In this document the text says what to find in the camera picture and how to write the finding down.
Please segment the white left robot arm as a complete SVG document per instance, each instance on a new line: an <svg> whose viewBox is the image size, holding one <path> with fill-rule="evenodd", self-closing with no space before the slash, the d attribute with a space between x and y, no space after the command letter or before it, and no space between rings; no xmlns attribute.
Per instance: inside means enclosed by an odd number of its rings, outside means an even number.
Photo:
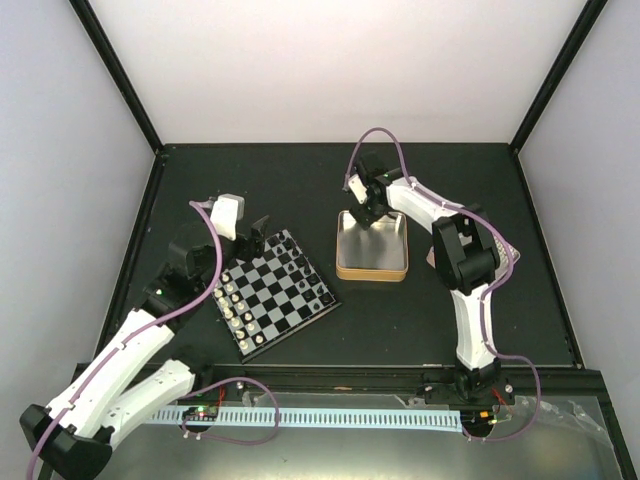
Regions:
<svg viewBox="0 0 640 480"><path fill-rule="evenodd" d="M47 405L32 404L22 413L19 423L32 458L62 478L96 478L116 447L152 414L228 385L192 347L177 350L144 380L136 379L211 297L229 262L254 260L264 251L267 217L235 238L224 230L227 221L208 214L203 219L178 231L138 304L85 370Z"/></svg>

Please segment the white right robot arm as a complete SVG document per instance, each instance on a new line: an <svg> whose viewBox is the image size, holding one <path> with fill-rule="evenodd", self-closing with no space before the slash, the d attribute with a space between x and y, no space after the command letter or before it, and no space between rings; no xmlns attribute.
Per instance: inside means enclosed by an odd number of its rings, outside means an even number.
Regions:
<svg viewBox="0 0 640 480"><path fill-rule="evenodd" d="M416 178L401 177L399 170L347 176L345 190L357 201L351 215L359 225L369 227L384 215L398 212L431 234L435 270L454 305L454 388L461 400L479 402L500 370L487 321L489 287L497 279L501 257L494 235L482 224L484 211L451 203Z"/></svg>

